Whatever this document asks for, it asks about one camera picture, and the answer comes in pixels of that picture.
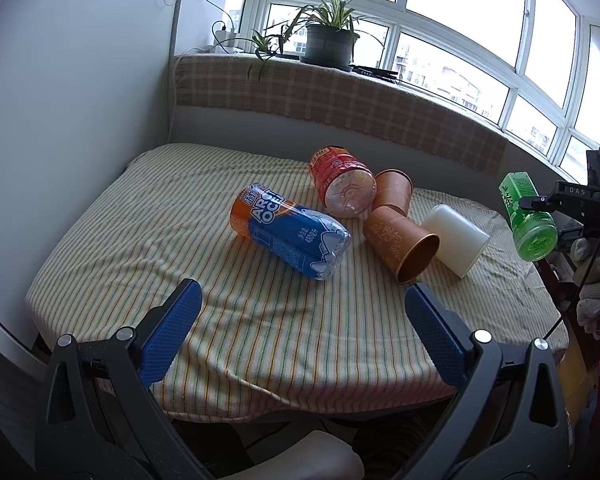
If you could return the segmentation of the green cut bottle cup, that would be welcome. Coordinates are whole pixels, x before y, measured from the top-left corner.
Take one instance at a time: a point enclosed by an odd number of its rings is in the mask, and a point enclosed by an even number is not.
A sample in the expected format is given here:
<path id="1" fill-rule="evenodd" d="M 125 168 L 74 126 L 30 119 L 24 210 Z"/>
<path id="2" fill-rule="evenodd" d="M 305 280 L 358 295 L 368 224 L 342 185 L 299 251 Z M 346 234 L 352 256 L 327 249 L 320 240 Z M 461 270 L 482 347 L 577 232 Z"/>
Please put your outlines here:
<path id="1" fill-rule="evenodd" d="M 538 195 L 529 175 L 525 171 L 510 172 L 498 190 L 508 213 L 518 256 L 524 261 L 545 258 L 557 245 L 558 229 L 548 212 L 521 208 L 522 198 Z"/>

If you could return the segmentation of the white plastic cup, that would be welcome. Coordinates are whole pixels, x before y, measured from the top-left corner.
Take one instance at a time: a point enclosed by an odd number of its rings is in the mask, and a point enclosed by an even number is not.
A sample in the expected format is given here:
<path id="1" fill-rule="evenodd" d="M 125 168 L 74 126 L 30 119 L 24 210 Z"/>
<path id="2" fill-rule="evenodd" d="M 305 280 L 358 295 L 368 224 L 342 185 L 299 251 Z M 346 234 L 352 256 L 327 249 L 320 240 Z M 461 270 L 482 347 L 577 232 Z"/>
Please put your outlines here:
<path id="1" fill-rule="evenodd" d="M 434 206 L 422 227 L 440 238 L 436 257 L 459 278 L 467 275 L 490 242 L 487 232 L 446 205 Z"/>

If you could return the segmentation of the brown paper cup front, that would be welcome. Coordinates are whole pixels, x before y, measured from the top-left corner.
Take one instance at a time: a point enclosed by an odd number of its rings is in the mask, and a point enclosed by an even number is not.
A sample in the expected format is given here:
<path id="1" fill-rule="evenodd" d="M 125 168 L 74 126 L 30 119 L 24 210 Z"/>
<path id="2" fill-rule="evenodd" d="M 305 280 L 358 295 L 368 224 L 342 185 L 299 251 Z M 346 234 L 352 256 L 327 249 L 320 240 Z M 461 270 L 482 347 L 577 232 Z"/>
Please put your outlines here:
<path id="1" fill-rule="evenodd" d="M 364 222 L 363 235 L 399 284 L 418 278 L 440 247 L 438 234 L 388 206 L 370 213 Z"/>

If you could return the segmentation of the brown paper cup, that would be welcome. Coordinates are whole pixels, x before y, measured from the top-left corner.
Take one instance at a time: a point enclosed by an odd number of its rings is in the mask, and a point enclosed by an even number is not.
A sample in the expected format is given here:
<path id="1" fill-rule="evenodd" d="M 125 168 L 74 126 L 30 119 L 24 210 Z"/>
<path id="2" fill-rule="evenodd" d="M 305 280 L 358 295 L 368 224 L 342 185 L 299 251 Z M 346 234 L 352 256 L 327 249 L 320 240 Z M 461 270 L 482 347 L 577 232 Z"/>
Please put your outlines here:
<path id="1" fill-rule="evenodd" d="M 372 209 L 389 207 L 398 214 L 408 215 L 413 195 L 413 181 L 402 170 L 385 169 L 375 176 L 377 192 Z"/>
<path id="2" fill-rule="evenodd" d="M 363 235 L 399 284 L 418 278 L 440 247 L 438 234 L 388 206 L 370 213 L 364 222 Z"/>

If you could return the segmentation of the brown paper cup rear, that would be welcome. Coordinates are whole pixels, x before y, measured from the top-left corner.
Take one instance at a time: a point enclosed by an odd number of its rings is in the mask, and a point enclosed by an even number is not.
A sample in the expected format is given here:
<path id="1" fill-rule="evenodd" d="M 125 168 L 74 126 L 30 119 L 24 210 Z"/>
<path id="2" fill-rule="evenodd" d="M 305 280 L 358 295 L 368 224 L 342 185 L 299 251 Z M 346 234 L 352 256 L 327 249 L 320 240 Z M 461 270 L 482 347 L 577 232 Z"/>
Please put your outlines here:
<path id="1" fill-rule="evenodd" d="M 372 209 L 389 207 L 398 214 L 408 215 L 413 195 L 413 181 L 402 170 L 385 169 L 375 176 L 377 192 Z"/>

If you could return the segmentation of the blue orange cut bottle cup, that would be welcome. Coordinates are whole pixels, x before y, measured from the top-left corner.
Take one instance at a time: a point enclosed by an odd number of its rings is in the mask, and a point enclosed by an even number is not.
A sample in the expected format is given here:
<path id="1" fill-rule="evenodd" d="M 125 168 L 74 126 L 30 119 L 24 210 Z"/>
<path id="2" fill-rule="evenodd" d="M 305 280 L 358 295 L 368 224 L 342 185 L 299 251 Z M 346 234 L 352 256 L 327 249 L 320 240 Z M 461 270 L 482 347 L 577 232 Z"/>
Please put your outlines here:
<path id="1" fill-rule="evenodd" d="M 334 274 L 351 243 L 349 231 L 336 219 L 257 183 L 239 192 L 230 226 L 317 281 Z"/>

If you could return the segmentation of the striped yellow table cloth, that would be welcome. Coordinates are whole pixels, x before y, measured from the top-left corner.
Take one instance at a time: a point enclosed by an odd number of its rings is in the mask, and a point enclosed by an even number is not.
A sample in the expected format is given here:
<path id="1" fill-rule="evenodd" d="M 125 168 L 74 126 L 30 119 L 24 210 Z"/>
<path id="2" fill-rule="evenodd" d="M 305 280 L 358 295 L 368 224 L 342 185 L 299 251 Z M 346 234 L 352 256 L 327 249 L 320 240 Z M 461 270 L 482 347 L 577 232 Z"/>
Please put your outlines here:
<path id="1" fill-rule="evenodd" d="M 204 301 L 162 382 L 171 416 L 246 422 L 276 411 L 361 413 L 443 398 L 404 312 L 404 292 L 347 222 L 352 243 L 327 281 L 237 235 L 230 206 L 261 183 L 311 208 L 303 162 L 200 144 L 137 156 L 62 238 L 26 296 L 46 344 L 110 337 L 192 278 Z"/>

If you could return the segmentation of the black items on sill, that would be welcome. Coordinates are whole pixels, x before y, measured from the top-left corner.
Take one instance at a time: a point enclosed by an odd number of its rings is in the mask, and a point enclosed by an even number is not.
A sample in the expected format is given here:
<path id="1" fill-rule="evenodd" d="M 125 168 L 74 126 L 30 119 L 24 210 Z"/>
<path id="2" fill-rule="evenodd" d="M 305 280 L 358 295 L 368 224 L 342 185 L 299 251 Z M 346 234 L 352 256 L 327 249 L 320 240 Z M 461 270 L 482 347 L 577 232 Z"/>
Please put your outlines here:
<path id="1" fill-rule="evenodd" d="M 352 65 L 352 72 L 366 77 L 377 78 L 388 82 L 397 82 L 398 73 L 393 70 L 383 70 L 377 67 L 368 67 L 361 65 Z"/>

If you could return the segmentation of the potted spider plant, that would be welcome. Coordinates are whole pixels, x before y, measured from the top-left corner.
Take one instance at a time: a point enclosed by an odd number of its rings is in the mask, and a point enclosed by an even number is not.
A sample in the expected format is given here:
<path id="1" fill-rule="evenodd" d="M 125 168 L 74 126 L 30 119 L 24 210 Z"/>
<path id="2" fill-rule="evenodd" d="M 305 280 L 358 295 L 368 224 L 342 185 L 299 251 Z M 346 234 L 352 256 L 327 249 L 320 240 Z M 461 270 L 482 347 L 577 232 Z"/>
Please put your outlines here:
<path id="1" fill-rule="evenodd" d="M 303 28 L 306 46 L 299 54 L 300 62 L 350 72 L 355 46 L 360 39 L 355 26 L 358 18 L 350 6 L 352 1 L 317 0 L 316 3 L 302 4 L 291 20 L 275 26 L 272 34 L 265 35 L 275 44 L 274 50 L 266 54 L 282 55 L 285 44 Z"/>

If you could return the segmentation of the brown plaid cloth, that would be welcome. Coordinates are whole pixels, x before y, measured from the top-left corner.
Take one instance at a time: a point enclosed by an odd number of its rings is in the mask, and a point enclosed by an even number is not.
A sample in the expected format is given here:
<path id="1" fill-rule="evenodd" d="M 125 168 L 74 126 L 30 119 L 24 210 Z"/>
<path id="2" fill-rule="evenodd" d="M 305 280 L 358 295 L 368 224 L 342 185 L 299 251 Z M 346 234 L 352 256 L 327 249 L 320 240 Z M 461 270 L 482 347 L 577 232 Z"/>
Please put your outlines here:
<path id="1" fill-rule="evenodd" d="M 185 55 L 180 105 L 315 122 L 366 134 L 494 176 L 507 141 L 478 120 L 394 84 L 334 68 L 248 55 Z"/>

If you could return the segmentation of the small spider plant offshoot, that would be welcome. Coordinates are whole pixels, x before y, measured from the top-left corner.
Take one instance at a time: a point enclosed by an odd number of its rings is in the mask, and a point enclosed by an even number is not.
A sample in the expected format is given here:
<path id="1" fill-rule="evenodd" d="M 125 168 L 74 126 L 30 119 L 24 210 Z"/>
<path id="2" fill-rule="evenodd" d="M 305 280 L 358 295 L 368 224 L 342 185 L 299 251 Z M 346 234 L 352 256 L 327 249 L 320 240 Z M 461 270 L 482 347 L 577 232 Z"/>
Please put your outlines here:
<path id="1" fill-rule="evenodd" d="M 254 47 L 254 55 L 259 60 L 259 65 L 251 63 L 247 70 L 247 78 L 251 78 L 251 73 L 257 66 L 257 77 L 261 79 L 266 64 L 272 60 L 272 58 L 280 58 L 284 54 L 284 45 L 287 41 L 285 34 L 285 27 L 282 26 L 277 34 L 264 34 L 253 29 L 252 34 L 246 41 Z"/>

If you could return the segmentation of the white power adapter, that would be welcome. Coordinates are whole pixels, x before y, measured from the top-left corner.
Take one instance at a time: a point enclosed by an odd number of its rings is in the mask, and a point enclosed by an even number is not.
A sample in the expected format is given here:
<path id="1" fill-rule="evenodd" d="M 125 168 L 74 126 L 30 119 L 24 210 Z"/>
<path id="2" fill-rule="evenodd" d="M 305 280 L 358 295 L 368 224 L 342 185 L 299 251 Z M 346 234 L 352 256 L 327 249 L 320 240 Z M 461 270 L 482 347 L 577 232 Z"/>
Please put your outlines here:
<path id="1" fill-rule="evenodd" d="M 235 27 L 223 21 L 216 21 L 212 25 L 212 52 L 217 54 L 234 54 L 236 52 L 237 34 Z"/>

